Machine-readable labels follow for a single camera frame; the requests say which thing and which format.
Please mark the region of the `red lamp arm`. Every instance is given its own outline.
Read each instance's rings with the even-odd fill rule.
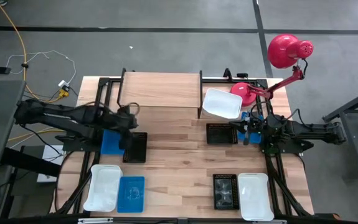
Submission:
[[[266,99],[272,99],[273,98],[273,92],[276,91],[277,89],[284,87],[286,85],[289,85],[293,82],[295,82],[296,80],[302,80],[304,79],[304,75],[303,72],[301,70],[301,68],[299,66],[294,66],[292,68],[292,76],[284,79],[283,81],[273,85],[272,87],[268,88],[267,90],[263,90],[261,88],[255,87],[253,85],[249,85],[249,91],[251,93],[254,93],[256,95],[265,97]]]

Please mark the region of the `wooden table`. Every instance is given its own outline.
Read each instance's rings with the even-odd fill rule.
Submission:
[[[99,77],[84,77],[77,105],[94,101]],[[272,86],[281,81],[267,79]],[[208,88],[229,91],[231,84],[203,84]],[[114,83],[110,108],[117,109],[119,83]],[[291,113],[285,88],[275,92],[271,101],[274,112],[289,116]],[[134,131],[148,133],[147,161],[145,164],[124,164],[121,156],[101,156],[101,164],[121,167],[124,175],[143,175],[146,179],[143,213],[92,212],[92,216],[114,217],[187,217],[187,218],[241,218],[239,211],[214,210],[213,174],[264,172],[264,155],[258,146],[211,146],[206,143],[205,125],[224,123],[201,116],[196,108],[142,107],[137,115],[139,127]],[[283,165],[288,188],[309,213],[313,207],[303,164],[291,154],[283,154]],[[82,152],[73,153],[62,167],[58,185],[60,207],[78,184],[83,160]],[[283,197],[277,186],[281,211]],[[86,201],[87,188],[82,204]]]

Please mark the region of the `yellow cable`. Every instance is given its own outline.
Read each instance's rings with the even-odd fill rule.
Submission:
[[[52,133],[52,132],[65,132],[65,131],[52,129],[52,130],[38,131],[38,132],[36,132],[36,133],[37,133],[37,134],[43,134],[43,133]],[[17,139],[20,139],[20,138],[24,138],[24,137],[30,136],[30,135],[32,135],[32,134],[34,134],[34,133],[23,134],[22,136],[10,138],[8,141],[14,141],[14,140],[17,140]]]
[[[14,28],[14,30],[16,31],[16,34],[18,35],[18,38],[21,42],[21,46],[22,46],[22,50],[24,51],[24,64],[27,63],[27,52],[25,50],[25,44],[24,41],[22,40],[22,37],[20,35],[20,33],[17,30],[16,25],[14,25],[14,23],[12,22],[12,20],[10,19],[9,15],[5,12],[5,10],[3,9],[3,7],[0,5],[0,9],[2,10],[3,14],[6,16],[6,18],[9,20],[10,24],[12,25],[12,27]],[[24,67],[24,81],[26,81],[26,75],[27,75],[27,69]],[[28,89],[29,93],[35,98],[38,99],[40,101],[44,101],[44,102],[48,102],[48,103],[53,103],[56,101],[59,101],[62,99],[62,97],[58,97],[57,99],[54,100],[41,100],[40,98],[38,98],[33,92],[32,90],[29,88],[28,84],[26,85],[26,88]]]

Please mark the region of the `red desk lamp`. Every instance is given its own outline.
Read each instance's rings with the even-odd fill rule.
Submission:
[[[308,40],[299,40],[291,34],[276,36],[268,46],[267,57],[276,68],[288,68],[294,65],[298,59],[305,59],[313,52],[313,44]],[[267,90],[257,88],[247,83],[237,83],[231,93],[242,97],[242,106],[249,106],[256,100],[256,95],[267,99],[273,98],[273,92],[283,86],[304,79],[304,74],[299,65],[292,67],[292,76],[273,85]]]

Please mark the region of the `wooden board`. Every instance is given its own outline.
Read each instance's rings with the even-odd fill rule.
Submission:
[[[98,78],[83,78],[78,105],[94,101]],[[268,79],[268,84],[272,86],[280,80]],[[231,85],[204,84],[203,92],[211,87],[229,91]],[[110,102],[112,110],[117,109],[117,92],[118,83],[115,83]],[[271,103],[276,114],[290,115],[284,88],[275,92]],[[139,127],[135,131],[146,131],[149,136],[146,163],[123,164],[120,156],[102,156],[100,163],[118,165],[124,175],[145,176],[144,212],[92,212],[92,216],[241,218],[239,211],[214,210],[212,175],[266,172],[265,159],[258,146],[206,144],[205,125],[224,121],[204,115],[202,119],[197,119],[195,108],[142,107],[137,118]],[[75,152],[62,168],[58,185],[59,206],[68,199],[78,183],[82,159],[83,153]],[[301,205],[313,213],[302,162],[296,156],[283,154],[283,164],[289,189]],[[284,212],[280,190],[278,197],[281,211]]]
[[[126,72],[121,105],[199,108],[199,73]]]

